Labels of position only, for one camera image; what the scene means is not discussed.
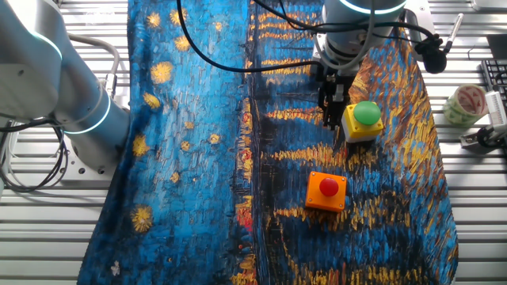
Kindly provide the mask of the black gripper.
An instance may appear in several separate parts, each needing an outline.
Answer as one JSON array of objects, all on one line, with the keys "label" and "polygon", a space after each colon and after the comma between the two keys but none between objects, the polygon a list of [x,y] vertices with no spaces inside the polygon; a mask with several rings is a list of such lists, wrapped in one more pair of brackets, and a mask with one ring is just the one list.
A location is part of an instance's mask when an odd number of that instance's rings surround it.
[{"label": "black gripper", "polygon": [[349,89],[352,87],[353,76],[328,75],[318,90],[318,106],[323,111],[323,126],[329,124],[335,131],[341,125],[341,117],[349,103]]}]

